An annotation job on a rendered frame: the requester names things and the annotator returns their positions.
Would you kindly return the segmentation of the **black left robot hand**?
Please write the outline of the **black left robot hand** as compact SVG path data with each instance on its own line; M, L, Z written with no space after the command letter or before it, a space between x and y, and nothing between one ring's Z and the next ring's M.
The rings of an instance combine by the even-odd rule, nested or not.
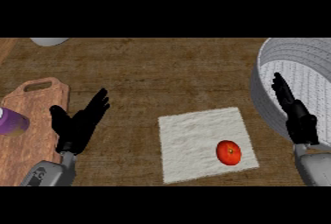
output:
M68 151L77 155L83 152L108 109L109 98L105 88L98 91L86 108L74 116L70 116L68 112L58 105L49 108L52 129L59 136L56 143L58 153Z

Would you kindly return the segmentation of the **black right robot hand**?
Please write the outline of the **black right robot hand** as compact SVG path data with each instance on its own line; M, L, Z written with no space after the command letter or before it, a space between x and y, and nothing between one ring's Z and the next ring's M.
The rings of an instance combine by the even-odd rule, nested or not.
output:
M293 142L296 144L318 145L316 116L309 112L303 102L296 99L279 73L273 74L272 89L282 111L287 114L285 127Z

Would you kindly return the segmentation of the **white wicker basket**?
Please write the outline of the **white wicker basket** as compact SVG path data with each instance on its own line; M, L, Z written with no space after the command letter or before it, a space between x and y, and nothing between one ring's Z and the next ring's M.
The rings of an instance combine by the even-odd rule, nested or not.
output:
M313 148L331 151L331 38L269 38L259 50L251 75L253 105L269 127L290 140L287 113L272 89L275 73L316 116L319 145Z

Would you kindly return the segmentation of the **red tomato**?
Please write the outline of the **red tomato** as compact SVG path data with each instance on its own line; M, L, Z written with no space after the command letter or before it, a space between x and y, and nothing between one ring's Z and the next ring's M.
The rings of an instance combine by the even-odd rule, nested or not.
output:
M216 156L225 165L238 165L242 152L239 145L229 140L222 140L216 147Z

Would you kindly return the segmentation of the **white cloth placemat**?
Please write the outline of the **white cloth placemat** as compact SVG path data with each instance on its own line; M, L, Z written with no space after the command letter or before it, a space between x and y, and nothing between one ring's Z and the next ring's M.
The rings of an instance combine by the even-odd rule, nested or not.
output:
M217 108L158 118L163 183L241 172L259 167L251 138L237 107ZM216 155L220 141L234 141L241 162L226 165Z

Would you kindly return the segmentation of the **brown wooden cutting board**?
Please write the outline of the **brown wooden cutting board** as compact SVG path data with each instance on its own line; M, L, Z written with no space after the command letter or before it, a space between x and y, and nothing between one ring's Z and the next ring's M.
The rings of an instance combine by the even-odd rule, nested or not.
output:
M5 108L28 117L30 126L19 136L0 136L0 186L19 186L41 160L61 162L49 108L68 110L68 92L68 85L47 77L27 81L2 100Z

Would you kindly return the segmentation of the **purple can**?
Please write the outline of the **purple can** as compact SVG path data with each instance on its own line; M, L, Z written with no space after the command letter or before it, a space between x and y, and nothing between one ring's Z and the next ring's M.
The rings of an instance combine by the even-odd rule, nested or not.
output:
M0 107L0 135L18 137L28 129L28 118L9 108Z

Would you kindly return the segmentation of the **pale grey rounded object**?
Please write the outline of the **pale grey rounded object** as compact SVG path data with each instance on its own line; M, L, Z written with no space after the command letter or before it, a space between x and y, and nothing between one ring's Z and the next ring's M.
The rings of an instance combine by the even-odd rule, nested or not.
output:
M56 46L68 41L68 38L31 38L38 46Z

